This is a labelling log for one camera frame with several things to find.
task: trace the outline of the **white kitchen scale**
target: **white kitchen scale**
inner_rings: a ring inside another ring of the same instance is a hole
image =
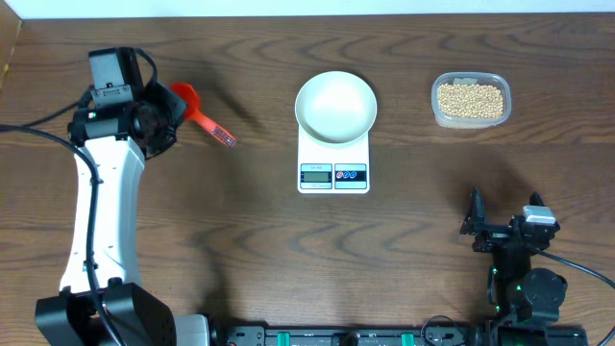
[[[359,77],[326,72],[297,95],[297,189],[301,193],[367,193],[368,131],[376,120],[376,96]]]
[[[367,193],[368,135],[348,147],[330,148],[299,128],[297,188],[301,193]]]

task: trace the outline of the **plastic container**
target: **plastic container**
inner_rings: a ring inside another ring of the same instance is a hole
[[[503,114],[497,118],[464,118],[450,116],[440,110],[438,105],[438,87],[445,84],[452,84],[455,78],[476,79],[479,86],[493,86],[500,90],[504,100]],[[449,72],[438,77],[431,87],[431,106],[435,114],[435,122],[446,128],[453,129],[484,129],[497,126],[505,122],[512,110],[512,98],[510,96],[510,86],[506,80],[497,74],[484,72]]]

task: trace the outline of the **wooden table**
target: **wooden table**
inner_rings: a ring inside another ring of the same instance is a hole
[[[87,52],[115,45],[150,52],[162,81],[194,84],[205,112],[240,141],[229,150],[185,124],[179,144],[148,161],[141,275],[176,314],[271,325],[480,321],[494,313],[491,258],[458,234],[474,186],[497,223],[540,191],[562,227],[549,251],[615,278],[614,14],[26,21],[1,121],[76,100],[91,83]],[[296,189],[295,95],[334,69],[378,93],[365,196]],[[508,80],[504,125],[435,124],[431,84],[459,70]],[[70,118],[40,129],[66,137]],[[44,343],[35,303],[58,290],[76,182],[61,147],[0,136],[0,344]],[[547,259],[533,263],[568,280],[560,323],[602,338],[615,320],[612,290]]]

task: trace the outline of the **black cable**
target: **black cable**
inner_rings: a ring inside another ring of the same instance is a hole
[[[152,87],[158,81],[158,69],[156,68],[156,64],[141,48],[135,48],[135,53],[139,54],[152,66],[152,77],[150,77],[150,81],[147,83],[147,87]]]
[[[26,123],[26,124],[19,125],[19,127],[25,127],[25,128],[35,127],[36,125],[40,125],[42,123],[46,123],[47,121],[53,120],[53,119],[57,118],[58,116],[66,113],[67,111],[70,111],[70,110],[74,109],[75,107],[86,108],[87,104],[92,99],[92,95],[90,93],[90,91],[92,89],[93,89],[93,86],[89,86],[89,88],[84,92],[84,94],[81,96],[81,99],[79,99],[79,101],[73,102],[70,105],[64,107],[63,109],[61,109],[59,111],[56,111],[56,112],[52,113],[51,115],[45,116],[44,118],[41,118],[39,120],[35,120],[33,122],[29,122],[29,123]],[[0,133],[6,132],[6,131],[10,131],[10,130],[0,130]]]
[[[122,340],[122,337],[119,335],[119,332],[115,329],[115,327],[111,323],[109,319],[109,315],[107,314],[107,311],[103,307],[103,303],[101,302],[100,297],[98,296],[98,289],[96,288],[96,282],[95,282],[96,273],[94,273],[94,251],[93,250],[94,250],[94,221],[96,219],[96,203],[98,202],[99,179],[98,179],[98,171],[96,170],[94,163],[86,156],[86,154],[81,152],[79,149],[74,147],[69,142],[57,136],[53,136],[51,134],[47,134],[43,131],[39,131],[35,129],[29,129],[29,128],[20,127],[20,126],[14,126],[14,125],[0,124],[0,132],[8,132],[8,131],[16,131],[16,132],[21,132],[25,134],[41,136],[43,138],[47,138],[49,140],[55,141],[56,143],[62,145],[66,149],[73,152],[75,155],[79,157],[79,159],[83,160],[84,163],[87,165],[87,168],[89,169],[89,172],[92,176],[91,177],[92,193],[91,193],[91,198],[89,201],[89,217],[87,219],[87,234],[86,234],[87,281],[89,283],[89,289],[92,295],[92,301],[94,303],[94,307],[98,311],[98,314],[100,315],[100,319],[103,322],[103,325],[105,326],[105,329],[107,330],[107,333],[109,333],[110,337],[113,339],[113,341],[115,341],[117,345],[125,346],[126,344]]]
[[[551,259],[551,260],[554,260],[554,261],[560,262],[560,263],[562,263],[562,264],[570,265],[571,267],[573,267],[573,268],[575,268],[575,269],[578,269],[578,270],[582,271],[582,272],[583,272],[583,273],[585,273],[585,274],[589,274],[589,275],[593,276],[594,278],[598,278],[598,279],[602,280],[603,282],[605,282],[606,284],[608,284],[609,286],[611,286],[613,289],[615,289],[615,283],[613,283],[613,281],[612,281],[612,280],[608,279],[606,276],[604,276],[603,274],[601,274],[601,273],[599,273],[599,272],[596,272],[596,271],[594,271],[594,270],[591,270],[591,269],[589,269],[588,267],[583,266],[583,265],[580,265],[580,264],[578,264],[578,263],[574,263],[574,262],[573,262],[573,261],[571,261],[571,260],[567,260],[567,259],[561,258],[561,257],[559,257],[559,256],[556,256],[556,255],[552,255],[552,254],[546,253],[546,252],[544,252],[544,251],[542,251],[542,250],[538,249],[537,247],[534,247],[533,245],[530,245],[530,244],[526,243],[525,241],[524,241],[524,245],[525,245],[525,246],[526,246],[526,247],[527,247],[530,251],[532,251],[532,252],[533,252],[533,253],[535,253],[535,254],[538,254],[538,255],[540,255],[540,256],[544,256],[544,257],[546,257],[547,259]],[[604,337],[604,339],[603,339],[601,342],[599,342],[599,343],[598,343],[598,346],[604,346],[604,345],[606,345],[606,344],[608,343],[608,341],[610,341],[610,340],[613,338],[613,336],[615,336],[615,326],[613,326],[613,328],[611,329],[611,331],[610,331],[610,332],[609,332],[609,333],[608,333],[608,334]]]
[[[468,337],[466,335],[466,333],[461,331],[461,328],[457,325],[457,323],[455,323],[455,321],[449,317],[449,316],[445,316],[445,315],[435,315],[434,317],[430,318],[429,320],[427,320],[427,322],[425,322],[425,324],[423,325],[423,327],[421,327],[421,339],[423,339],[423,342],[427,345],[430,346],[435,346],[435,344],[433,344],[431,341],[427,340],[427,338],[425,337],[425,328],[427,327],[427,325],[433,321],[436,318],[444,318],[446,320],[451,321],[451,323],[453,323],[453,326],[457,329],[457,331],[463,336],[463,341],[461,343],[458,343],[456,345],[453,346],[461,346],[465,344],[466,338]]]

